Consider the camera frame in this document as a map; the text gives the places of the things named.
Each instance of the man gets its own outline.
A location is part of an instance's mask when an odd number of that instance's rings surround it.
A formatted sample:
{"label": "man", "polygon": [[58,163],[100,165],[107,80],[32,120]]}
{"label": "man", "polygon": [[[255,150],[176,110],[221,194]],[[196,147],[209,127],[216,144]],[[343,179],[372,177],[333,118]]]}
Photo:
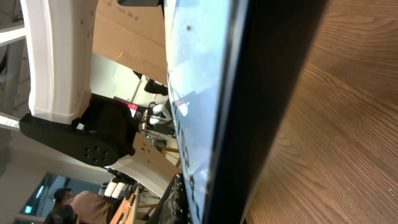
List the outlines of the man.
{"label": "man", "polygon": [[70,205],[79,223],[108,224],[112,204],[104,197],[89,191],[74,196],[72,189],[61,188],[54,193],[54,209]]}

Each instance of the glossy screen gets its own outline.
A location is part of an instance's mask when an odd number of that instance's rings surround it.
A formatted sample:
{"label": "glossy screen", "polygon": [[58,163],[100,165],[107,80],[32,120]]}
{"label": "glossy screen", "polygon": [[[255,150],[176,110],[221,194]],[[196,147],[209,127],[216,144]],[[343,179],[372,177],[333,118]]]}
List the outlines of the glossy screen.
{"label": "glossy screen", "polygon": [[202,222],[231,3],[166,0],[169,93],[192,221]]}

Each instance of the brown shirt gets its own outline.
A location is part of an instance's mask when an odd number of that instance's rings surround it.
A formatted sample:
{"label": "brown shirt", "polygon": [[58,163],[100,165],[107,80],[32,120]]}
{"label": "brown shirt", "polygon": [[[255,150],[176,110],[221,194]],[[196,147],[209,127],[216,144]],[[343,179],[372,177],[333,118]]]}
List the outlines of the brown shirt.
{"label": "brown shirt", "polygon": [[73,211],[79,217],[80,223],[109,223],[111,204],[104,197],[96,193],[84,191],[69,199],[66,204],[72,206]]}

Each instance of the cardboard box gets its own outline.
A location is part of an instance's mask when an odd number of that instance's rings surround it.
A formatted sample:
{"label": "cardboard box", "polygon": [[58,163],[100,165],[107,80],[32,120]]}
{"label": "cardboard box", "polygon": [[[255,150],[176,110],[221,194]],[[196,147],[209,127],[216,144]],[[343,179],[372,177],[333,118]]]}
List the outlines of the cardboard box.
{"label": "cardboard box", "polygon": [[116,0],[99,0],[93,52],[167,84],[162,9],[125,7]]}

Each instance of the computer monitor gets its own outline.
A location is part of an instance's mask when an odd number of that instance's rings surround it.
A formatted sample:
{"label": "computer monitor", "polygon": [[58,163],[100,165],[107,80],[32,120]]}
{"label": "computer monitor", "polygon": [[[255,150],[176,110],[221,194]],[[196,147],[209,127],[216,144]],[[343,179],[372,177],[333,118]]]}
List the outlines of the computer monitor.
{"label": "computer monitor", "polygon": [[244,220],[325,1],[165,0],[192,222]]}

